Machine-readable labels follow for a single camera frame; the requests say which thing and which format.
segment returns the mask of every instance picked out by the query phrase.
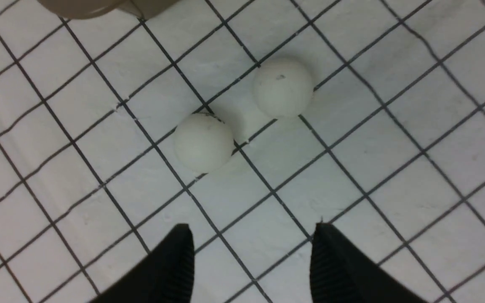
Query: ping pong ball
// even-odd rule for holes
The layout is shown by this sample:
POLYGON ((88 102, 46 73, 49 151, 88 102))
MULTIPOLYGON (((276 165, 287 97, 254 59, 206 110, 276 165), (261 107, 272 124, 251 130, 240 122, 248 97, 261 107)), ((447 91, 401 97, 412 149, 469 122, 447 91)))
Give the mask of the ping pong ball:
POLYGON ((173 144, 185 167, 198 174, 210 173, 231 158, 233 133, 214 115, 192 114, 175 129, 173 144))
POLYGON ((258 108, 269 117, 296 117, 314 96, 312 75, 296 60, 268 60, 256 73, 253 93, 258 108))

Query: brown object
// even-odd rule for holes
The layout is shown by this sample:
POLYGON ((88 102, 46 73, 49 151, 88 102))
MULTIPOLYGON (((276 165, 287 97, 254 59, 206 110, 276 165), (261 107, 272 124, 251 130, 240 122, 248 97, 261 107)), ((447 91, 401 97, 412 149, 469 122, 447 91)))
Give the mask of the brown object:
POLYGON ((38 0, 56 15, 68 19, 91 19, 116 8, 142 19, 158 15, 179 0, 38 0))

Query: white surface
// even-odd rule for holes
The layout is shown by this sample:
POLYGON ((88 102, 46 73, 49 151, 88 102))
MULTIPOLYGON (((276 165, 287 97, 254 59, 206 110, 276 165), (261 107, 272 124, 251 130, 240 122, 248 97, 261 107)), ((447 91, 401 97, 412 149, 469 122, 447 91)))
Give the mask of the white surface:
POLYGON ((321 219, 430 303, 485 302, 485 0, 423 2, 386 0, 443 66, 381 0, 181 0, 146 23, 160 44, 0 0, 0 303, 88 301, 177 222, 194 303, 308 303, 321 219), (315 98, 272 122, 256 60, 286 56, 315 98), (172 130, 202 102, 242 149, 196 180, 172 130))

